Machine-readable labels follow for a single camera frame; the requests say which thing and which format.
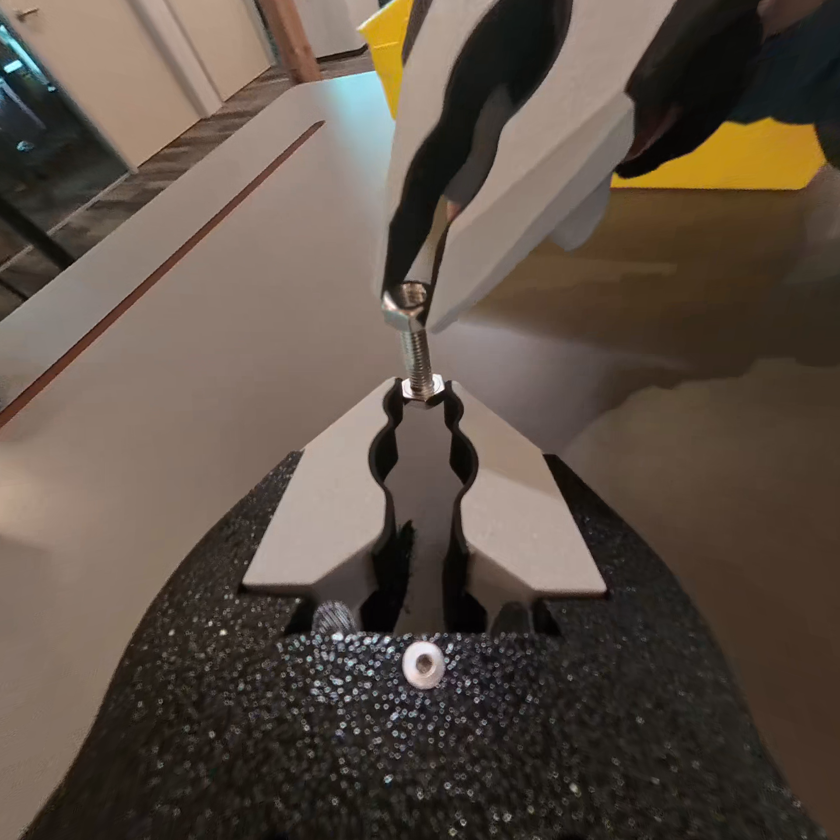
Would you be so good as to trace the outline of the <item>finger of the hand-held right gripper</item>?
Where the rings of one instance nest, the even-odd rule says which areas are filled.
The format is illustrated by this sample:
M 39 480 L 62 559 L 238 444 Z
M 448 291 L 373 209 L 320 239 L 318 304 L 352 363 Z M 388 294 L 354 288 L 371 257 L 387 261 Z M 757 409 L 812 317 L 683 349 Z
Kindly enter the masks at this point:
M 487 180 L 501 133 L 549 75 L 571 26 L 572 2 L 420 2 L 409 19 L 397 107 L 381 294 L 404 285 L 423 250 L 435 262 L 439 206 L 466 209 Z
M 427 318 L 441 332 L 609 182 L 634 141 L 625 92 L 674 2 L 573 2 L 546 77 L 500 133 L 476 197 L 448 229 Z

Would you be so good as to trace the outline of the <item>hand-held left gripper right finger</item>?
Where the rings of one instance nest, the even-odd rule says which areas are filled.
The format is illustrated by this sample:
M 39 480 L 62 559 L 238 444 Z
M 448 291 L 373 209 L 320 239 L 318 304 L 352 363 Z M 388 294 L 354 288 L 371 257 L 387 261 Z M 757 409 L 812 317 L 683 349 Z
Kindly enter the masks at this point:
M 444 559 L 444 626 L 486 632 L 508 604 L 602 600 L 607 585 L 542 450 L 462 384 L 445 386 L 461 482 Z

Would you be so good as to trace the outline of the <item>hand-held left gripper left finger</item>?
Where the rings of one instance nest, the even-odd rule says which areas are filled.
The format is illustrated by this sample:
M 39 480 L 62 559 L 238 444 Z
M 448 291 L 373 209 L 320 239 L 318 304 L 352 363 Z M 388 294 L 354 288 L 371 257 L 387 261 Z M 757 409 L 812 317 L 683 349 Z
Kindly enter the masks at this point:
M 404 556 L 386 479 L 398 459 L 403 383 L 385 381 L 302 451 L 242 586 L 313 606 L 345 604 L 359 627 L 391 632 Z

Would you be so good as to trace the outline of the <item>yellow plastic bin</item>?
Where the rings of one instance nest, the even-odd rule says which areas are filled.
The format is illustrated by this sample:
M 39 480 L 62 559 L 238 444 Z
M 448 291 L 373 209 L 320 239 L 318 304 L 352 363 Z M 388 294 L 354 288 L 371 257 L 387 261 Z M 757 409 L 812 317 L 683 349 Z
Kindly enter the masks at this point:
M 385 2 L 358 26 L 385 100 L 396 118 L 403 76 L 402 48 L 413 3 Z M 612 178 L 612 189 L 794 192 L 827 164 L 816 130 L 764 119 L 725 122 L 697 150 L 647 175 Z

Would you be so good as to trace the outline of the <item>steel hex nut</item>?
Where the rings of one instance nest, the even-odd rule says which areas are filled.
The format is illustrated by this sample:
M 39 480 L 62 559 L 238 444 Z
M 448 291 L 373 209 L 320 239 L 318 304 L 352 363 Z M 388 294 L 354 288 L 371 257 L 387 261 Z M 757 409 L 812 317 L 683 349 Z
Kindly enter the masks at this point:
M 440 374 L 432 374 L 426 384 L 414 383 L 410 378 L 402 379 L 402 401 L 404 406 L 428 410 L 440 404 L 445 398 L 445 381 Z

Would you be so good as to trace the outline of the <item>steel hex bolt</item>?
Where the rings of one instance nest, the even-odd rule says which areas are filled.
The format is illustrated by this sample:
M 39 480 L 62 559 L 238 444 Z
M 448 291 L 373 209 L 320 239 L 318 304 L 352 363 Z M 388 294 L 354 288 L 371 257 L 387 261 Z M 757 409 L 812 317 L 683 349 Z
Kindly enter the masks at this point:
M 417 281 L 394 285 L 381 296 L 385 322 L 400 339 L 406 377 L 418 385 L 434 374 L 425 328 L 428 297 L 429 286 Z

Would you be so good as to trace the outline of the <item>person's right forearm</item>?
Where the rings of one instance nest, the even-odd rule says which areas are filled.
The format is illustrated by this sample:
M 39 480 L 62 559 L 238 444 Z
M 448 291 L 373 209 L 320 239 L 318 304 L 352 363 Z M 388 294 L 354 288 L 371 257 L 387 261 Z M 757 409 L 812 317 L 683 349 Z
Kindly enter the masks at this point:
M 762 1 L 763 43 L 728 120 L 811 125 L 839 169 L 839 2 Z

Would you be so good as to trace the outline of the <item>white door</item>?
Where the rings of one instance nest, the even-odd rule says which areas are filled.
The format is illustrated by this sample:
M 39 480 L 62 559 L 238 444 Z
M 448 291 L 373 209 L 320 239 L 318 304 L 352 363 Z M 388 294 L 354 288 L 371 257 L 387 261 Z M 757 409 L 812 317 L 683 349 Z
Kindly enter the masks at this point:
M 170 1 L 169 5 L 222 102 L 272 66 L 256 2 Z
M 131 170 L 200 119 L 131 2 L 2 1 L 2 14 Z

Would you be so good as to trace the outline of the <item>wooden post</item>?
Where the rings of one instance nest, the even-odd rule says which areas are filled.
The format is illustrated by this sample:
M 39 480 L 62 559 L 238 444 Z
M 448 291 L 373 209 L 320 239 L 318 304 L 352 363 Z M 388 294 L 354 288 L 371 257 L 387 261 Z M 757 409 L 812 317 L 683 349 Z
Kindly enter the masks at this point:
M 281 65 L 297 83 L 320 81 L 322 73 L 294 1 L 257 1 Z

